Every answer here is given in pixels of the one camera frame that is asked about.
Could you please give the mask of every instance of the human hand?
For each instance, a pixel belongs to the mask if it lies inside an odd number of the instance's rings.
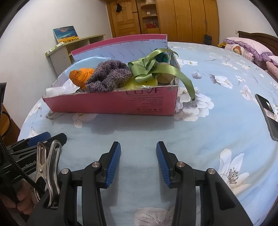
[[[33,212],[34,205],[37,204],[36,197],[33,192],[34,189],[26,182],[22,181],[21,188],[16,194],[17,199],[20,201],[17,205],[7,196],[0,194],[0,198],[7,208],[15,209],[23,212],[25,215],[30,215]]]

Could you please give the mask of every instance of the gray fuzzy scrunchie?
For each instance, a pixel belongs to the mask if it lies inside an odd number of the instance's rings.
[[[86,82],[86,91],[105,93],[121,88],[132,77],[131,70],[119,60],[107,60],[99,63]]]

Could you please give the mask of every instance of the green ribbon bow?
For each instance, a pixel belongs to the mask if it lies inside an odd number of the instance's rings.
[[[171,65],[159,63],[156,61],[155,57],[163,52],[172,52],[178,55],[176,52],[170,49],[157,49],[151,52],[146,57],[139,58],[136,61],[128,63],[128,67],[130,68],[133,76],[135,77],[135,81],[137,83],[145,82],[152,78],[157,78],[160,75],[160,73],[171,74],[182,81],[191,99],[195,100],[195,91],[191,80],[187,78],[179,69]]]

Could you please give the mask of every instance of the orange object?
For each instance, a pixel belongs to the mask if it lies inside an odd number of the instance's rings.
[[[69,73],[69,78],[76,86],[79,86],[81,89],[86,89],[86,81],[94,71],[93,68],[80,68],[79,70],[71,71]]]

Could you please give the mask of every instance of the open box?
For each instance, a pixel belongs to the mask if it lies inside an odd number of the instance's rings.
[[[81,47],[71,52],[76,63],[66,69],[52,87],[62,86],[72,70],[96,68],[98,63],[107,60],[103,57],[128,63],[160,48],[167,48],[167,35],[131,35]],[[43,100],[53,112],[172,116],[177,90],[177,85],[168,85],[108,93],[74,93],[43,97]]]

